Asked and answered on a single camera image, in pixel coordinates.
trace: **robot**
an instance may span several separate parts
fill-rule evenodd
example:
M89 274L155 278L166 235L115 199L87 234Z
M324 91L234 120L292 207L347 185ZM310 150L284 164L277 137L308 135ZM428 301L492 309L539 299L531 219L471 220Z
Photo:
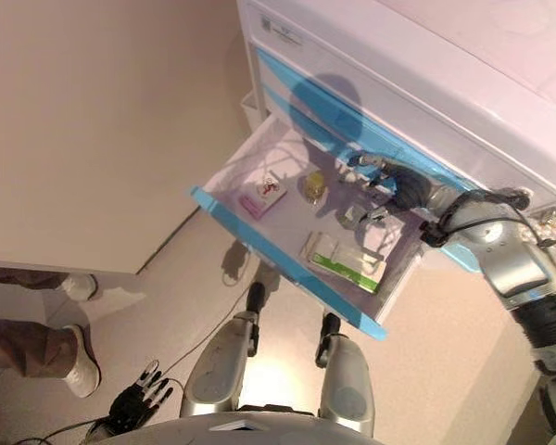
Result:
M529 204L527 193L462 193L391 159L358 155L350 160L350 165L369 164L381 172L372 185L391 177L397 191L358 223L378 221L400 211L427 209L431 219L421 227L426 244L440 248L451 237L462 237L461 242L478 259L504 307L523 328L536 366L553 376L542 403L556 434L556 252L552 251L552 240L537 235L535 243L522 240L519 226L531 229L519 211ZM104 445L377 445L367 363L360 348L339 333L340 320L332 313L323 318L315 356L317 366L325 369L317 416L276 405L238 408L247 357L253 357L258 349L259 315L267 294L263 284L254 283L246 310L236 314L208 343L184 388L178 420L140 428L171 394L169 389L163 393L167 383L159 380L160 373L150 370L118 396L109 417L91 428L86 443L104 439ZM552 445L556 445L556 436Z

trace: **small box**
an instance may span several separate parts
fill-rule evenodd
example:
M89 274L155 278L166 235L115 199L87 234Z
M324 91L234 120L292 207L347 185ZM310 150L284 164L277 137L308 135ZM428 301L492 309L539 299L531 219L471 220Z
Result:
M257 183L244 184L244 189L239 196L239 203L256 220L286 193L286 189L272 171L265 173Z

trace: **robot leg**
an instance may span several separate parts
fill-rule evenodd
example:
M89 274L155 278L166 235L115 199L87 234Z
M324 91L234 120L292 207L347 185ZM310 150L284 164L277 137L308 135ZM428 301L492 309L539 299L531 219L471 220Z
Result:
M259 311L265 286L253 283L247 310L236 314L208 343L185 385L180 417L237 409L247 357L258 350Z
M319 416L373 437L374 400L369 366L359 346L338 333L340 320L323 318L315 362L325 368Z

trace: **small bottle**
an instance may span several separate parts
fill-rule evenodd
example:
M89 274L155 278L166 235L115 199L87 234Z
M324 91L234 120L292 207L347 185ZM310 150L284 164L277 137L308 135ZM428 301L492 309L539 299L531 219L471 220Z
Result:
M305 178L304 195L308 202L317 204L325 193L325 178L319 170L310 173Z

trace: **label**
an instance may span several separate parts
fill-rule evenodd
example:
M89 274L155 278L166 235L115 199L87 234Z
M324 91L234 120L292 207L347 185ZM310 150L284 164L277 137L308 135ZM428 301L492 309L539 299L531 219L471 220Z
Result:
M270 34L275 35L286 44L293 46L303 45L303 38L300 35L293 32L290 28L284 26L282 23L279 23L274 19L270 19L266 16L261 16L261 28L265 32L269 32Z
M352 269L345 266L344 264L341 264L339 262L333 262L329 258L325 258L323 255L320 255L319 253L314 253L311 260L315 264L322 266L324 269L327 269L328 271L332 271L333 273L336 273L346 278L347 280L358 285L364 290L368 290L369 292L374 292L377 289L378 283L374 282L372 279L367 278L366 276L363 276L356 271L353 271Z

